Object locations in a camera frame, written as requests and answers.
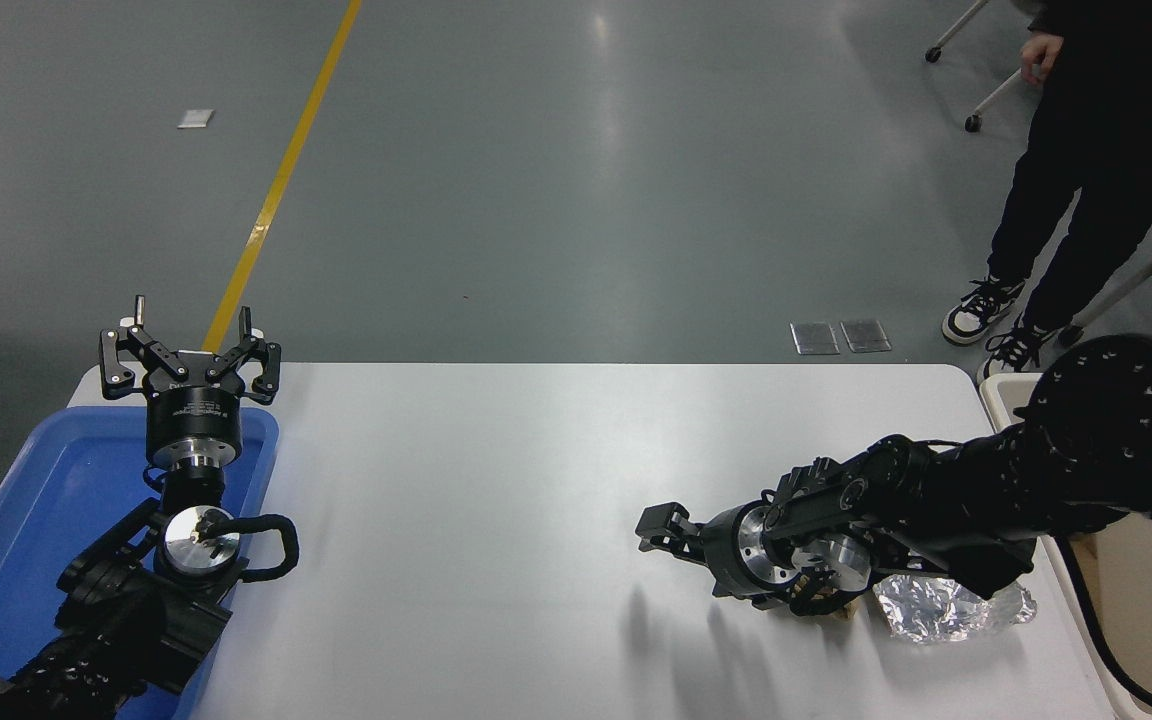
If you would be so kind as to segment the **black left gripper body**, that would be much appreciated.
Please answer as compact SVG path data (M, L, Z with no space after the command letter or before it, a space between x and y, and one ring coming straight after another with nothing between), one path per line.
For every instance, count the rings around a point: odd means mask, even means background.
M179 381L162 369L142 381L147 391L147 447L169 447L189 438L241 446L242 376L227 372L207 377L212 361L188 357L188 377Z

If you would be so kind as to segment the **person's right hand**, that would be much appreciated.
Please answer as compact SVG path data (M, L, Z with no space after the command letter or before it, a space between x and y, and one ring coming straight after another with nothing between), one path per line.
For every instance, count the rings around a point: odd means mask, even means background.
M1051 77L1056 65L1064 37L1048 32L1032 31L1020 50L1020 77L1030 86L1041 86Z

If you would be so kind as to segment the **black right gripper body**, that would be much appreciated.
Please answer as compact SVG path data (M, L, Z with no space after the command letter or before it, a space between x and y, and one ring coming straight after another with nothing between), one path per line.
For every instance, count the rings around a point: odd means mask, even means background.
M740 558L738 530L741 521L755 503L745 503L719 511L700 529L705 566L714 578L712 596L717 598L748 598L755 594L755 584L746 564Z

